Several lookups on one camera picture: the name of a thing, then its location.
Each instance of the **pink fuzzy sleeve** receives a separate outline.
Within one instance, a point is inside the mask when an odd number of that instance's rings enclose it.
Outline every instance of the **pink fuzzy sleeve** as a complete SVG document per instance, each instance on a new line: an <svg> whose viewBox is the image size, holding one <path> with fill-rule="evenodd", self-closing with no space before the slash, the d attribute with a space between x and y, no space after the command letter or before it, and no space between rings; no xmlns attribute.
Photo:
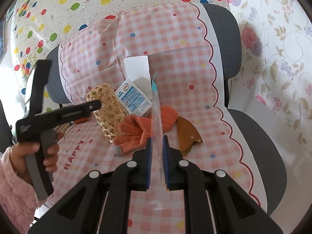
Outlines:
<svg viewBox="0 0 312 234"><path fill-rule="evenodd" d="M18 231L25 234L43 201L38 201L33 187L16 175L10 151L8 148L0 159L0 204Z"/></svg>

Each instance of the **green balloon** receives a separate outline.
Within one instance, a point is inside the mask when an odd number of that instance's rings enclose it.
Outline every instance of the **green balloon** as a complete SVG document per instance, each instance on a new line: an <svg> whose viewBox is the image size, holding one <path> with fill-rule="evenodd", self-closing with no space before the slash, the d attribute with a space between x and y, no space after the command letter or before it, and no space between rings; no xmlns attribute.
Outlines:
<svg viewBox="0 0 312 234"><path fill-rule="evenodd" d="M29 33L28 33L28 35L27 35L27 38L31 38L31 36L32 36L32 31L30 31Z"/></svg>
<svg viewBox="0 0 312 234"><path fill-rule="evenodd" d="M79 6L80 6L80 3L74 3L72 6L71 6L71 10L72 11L75 11L76 9L78 9L79 8Z"/></svg>
<svg viewBox="0 0 312 234"><path fill-rule="evenodd" d="M54 32L54 33L52 33L51 34L51 36L50 36L50 41L54 41L54 40L56 40L57 39L57 33L56 32Z"/></svg>

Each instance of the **woven bamboo basket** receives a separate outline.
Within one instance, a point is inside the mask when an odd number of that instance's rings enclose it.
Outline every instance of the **woven bamboo basket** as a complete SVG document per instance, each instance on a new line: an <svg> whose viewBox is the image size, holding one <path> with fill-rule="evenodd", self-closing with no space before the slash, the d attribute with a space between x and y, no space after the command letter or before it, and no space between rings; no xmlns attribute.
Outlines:
<svg viewBox="0 0 312 234"><path fill-rule="evenodd" d="M103 83L92 89L87 95L88 102L100 100L101 109L94 111L94 115L101 126L108 142L113 143L113 138L119 134L118 124L128 115L126 108L119 102L109 83Z"/></svg>

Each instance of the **human hand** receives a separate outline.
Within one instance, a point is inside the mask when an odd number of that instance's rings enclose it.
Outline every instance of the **human hand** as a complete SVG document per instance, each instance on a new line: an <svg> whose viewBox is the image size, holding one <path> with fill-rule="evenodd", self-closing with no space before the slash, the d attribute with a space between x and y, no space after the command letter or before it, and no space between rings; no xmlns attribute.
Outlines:
<svg viewBox="0 0 312 234"><path fill-rule="evenodd" d="M62 139L64 136L63 133L57 133L57 140ZM18 143L14 145L10 152L10 161L13 167L13 170L17 173L17 175L25 180L27 183L31 184L32 181L30 179L29 173L26 168L26 163L24 160L24 156L32 153L36 153L40 148L39 143ZM47 172L54 173L57 171L56 163L58 161L57 153L59 152L59 146L57 143L51 145L47 149L47 153L49 157L43 160L43 165L46 167Z"/></svg>

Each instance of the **yellow dot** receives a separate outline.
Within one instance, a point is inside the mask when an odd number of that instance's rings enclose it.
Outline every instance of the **yellow dot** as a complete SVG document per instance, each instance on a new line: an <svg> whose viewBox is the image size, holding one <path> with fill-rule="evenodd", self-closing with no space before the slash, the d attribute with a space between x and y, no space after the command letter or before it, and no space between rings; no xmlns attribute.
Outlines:
<svg viewBox="0 0 312 234"><path fill-rule="evenodd" d="M44 96L45 98L48 98L48 97L49 97L48 92L47 92L47 91L45 91L45 92L43 93L43 96Z"/></svg>
<svg viewBox="0 0 312 234"><path fill-rule="evenodd" d="M70 30L71 30L71 25L66 25L66 26L64 27L63 32L64 32L64 33L69 33Z"/></svg>
<svg viewBox="0 0 312 234"><path fill-rule="evenodd" d="M184 230L184 228L185 228L184 222L183 222L183 221L178 222L178 223L177 223L177 228L178 228L179 230Z"/></svg>
<svg viewBox="0 0 312 234"><path fill-rule="evenodd" d="M66 3L67 0L59 0L59 4L63 4L63 3Z"/></svg>
<svg viewBox="0 0 312 234"><path fill-rule="evenodd" d="M44 24L41 24L41 25L39 26L39 31L41 32L41 31L43 30L43 28L44 28Z"/></svg>
<svg viewBox="0 0 312 234"><path fill-rule="evenodd" d="M240 178L241 177L241 172L240 171L236 171L233 173L234 178Z"/></svg>
<svg viewBox="0 0 312 234"><path fill-rule="evenodd" d="M101 0L101 4L105 5L105 4L109 4L112 0Z"/></svg>

